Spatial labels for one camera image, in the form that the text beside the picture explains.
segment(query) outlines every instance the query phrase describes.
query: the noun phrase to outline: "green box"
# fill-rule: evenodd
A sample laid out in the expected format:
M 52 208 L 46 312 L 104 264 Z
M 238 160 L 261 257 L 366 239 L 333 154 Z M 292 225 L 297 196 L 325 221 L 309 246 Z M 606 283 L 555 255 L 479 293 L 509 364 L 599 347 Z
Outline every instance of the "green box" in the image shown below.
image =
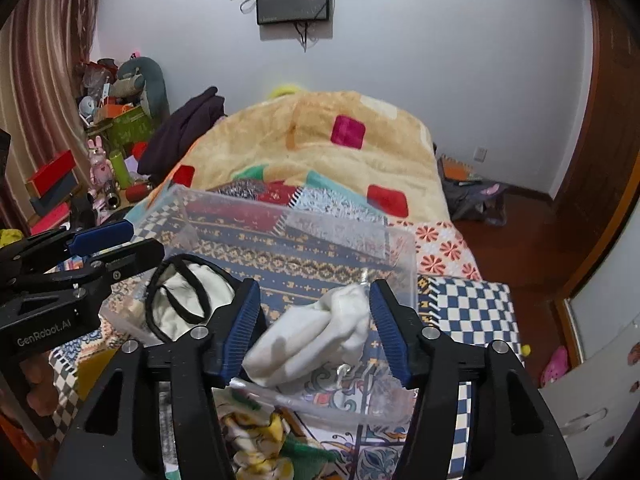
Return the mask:
M 107 134 L 111 149 L 122 150 L 122 153 L 125 153 L 127 144 L 149 140 L 153 132 L 151 119 L 142 107 L 137 106 L 114 118 Z

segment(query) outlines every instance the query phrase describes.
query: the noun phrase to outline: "black elastic band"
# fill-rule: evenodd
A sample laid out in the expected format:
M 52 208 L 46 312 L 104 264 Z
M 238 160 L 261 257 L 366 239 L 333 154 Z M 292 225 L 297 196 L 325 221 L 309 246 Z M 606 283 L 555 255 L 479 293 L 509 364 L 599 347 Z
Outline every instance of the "black elastic band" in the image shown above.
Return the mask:
M 162 330 L 160 330 L 160 327 L 156 324 L 156 320 L 154 319 L 154 298 L 156 297 L 159 289 L 164 288 L 169 304 L 175 310 L 176 314 L 185 322 L 197 325 L 206 323 L 211 317 L 212 307 L 209 303 L 209 295 L 207 294 L 207 291 L 204 289 L 204 286 L 202 285 L 200 280 L 194 275 L 193 272 L 191 272 L 191 269 L 189 269 L 185 262 L 209 267 L 209 269 L 213 270 L 216 274 L 221 276 L 231 286 L 231 288 L 234 290 L 234 293 L 236 293 L 238 291 L 238 288 L 240 287 L 240 280 L 237 280 L 231 274 L 226 272 L 226 270 L 221 269 L 216 264 L 212 264 L 210 261 L 196 256 L 195 254 L 174 254 L 174 256 L 167 258 L 164 262 L 158 265 L 153 275 L 151 276 L 149 284 L 146 287 L 145 297 L 146 324 L 148 325 L 149 330 L 151 330 L 151 332 L 163 343 L 171 343 L 173 340 Z M 200 306 L 203 311 L 203 316 L 198 316 L 193 312 L 189 312 L 183 305 L 180 304 L 178 300 L 175 299 L 175 296 L 164 286 L 164 283 L 158 283 L 161 276 L 171 265 L 175 267 L 176 273 L 183 276 L 187 283 L 191 287 L 193 287 L 193 290 L 195 290 L 196 296 L 198 297 L 198 301 L 200 302 Z

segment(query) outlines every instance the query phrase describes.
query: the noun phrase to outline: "dark purple clothing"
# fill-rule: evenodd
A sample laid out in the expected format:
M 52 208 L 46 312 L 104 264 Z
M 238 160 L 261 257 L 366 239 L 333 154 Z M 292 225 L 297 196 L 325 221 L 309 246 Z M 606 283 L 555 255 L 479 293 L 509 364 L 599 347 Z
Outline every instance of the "dark purple clothing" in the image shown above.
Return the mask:
M 138 173 L 159 184 L 184 157 L 191 145 L 225 114 L 225 98 L 215 86 L 177 109 L 151 136 L 138 163 Z

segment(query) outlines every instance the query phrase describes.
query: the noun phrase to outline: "white cloth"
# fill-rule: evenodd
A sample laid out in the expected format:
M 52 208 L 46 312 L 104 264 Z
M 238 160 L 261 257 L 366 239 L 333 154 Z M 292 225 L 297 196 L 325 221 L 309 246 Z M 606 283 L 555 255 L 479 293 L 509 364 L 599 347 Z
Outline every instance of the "white cloth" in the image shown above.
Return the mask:
M 189 270 L 200 280 L 204 290 L 207 291 L 211 313 L 219 306 L 231 303 L 234 298 L 234 290 L 220 275 L 209 267 L 198 264 L 188 264 Z M 196 291 L 187 283 L 181 274 L 175 272 L 173 266 L 170 267 L 173 274 L 162 283 L 186 310 L 198 316 L 204 316 L 204 311 L 200 306 Z M 156 293 L 153 302 L 154 320 L 160 330 L 167 334 L 172 341 L 177 340 L 181 335 L 187 333 L 195 325 L 187 323 L 169 303 L 164 287 Z
M 364 286 L 334 288 L 313 304 L 286 310 L 248 351 L 242 366 L 265 387 L 298 379 L 325 363 L 355 366 L 369 323 Z

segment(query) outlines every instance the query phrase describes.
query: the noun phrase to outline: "striped curtain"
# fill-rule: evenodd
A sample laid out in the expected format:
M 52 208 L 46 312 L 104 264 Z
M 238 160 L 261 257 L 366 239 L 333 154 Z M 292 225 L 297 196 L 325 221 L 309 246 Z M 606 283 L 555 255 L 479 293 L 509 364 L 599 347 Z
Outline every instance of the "striped curtain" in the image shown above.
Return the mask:
M 34 214 L 25 181 L 57 153 L 71 150 L 76 177 L 89 183 L 76 99 L 78 66 L 89 61 L 98 0 L 20 0 L 0 30 L 0 127 L 12 136 L 0 219 L 28 233 Z

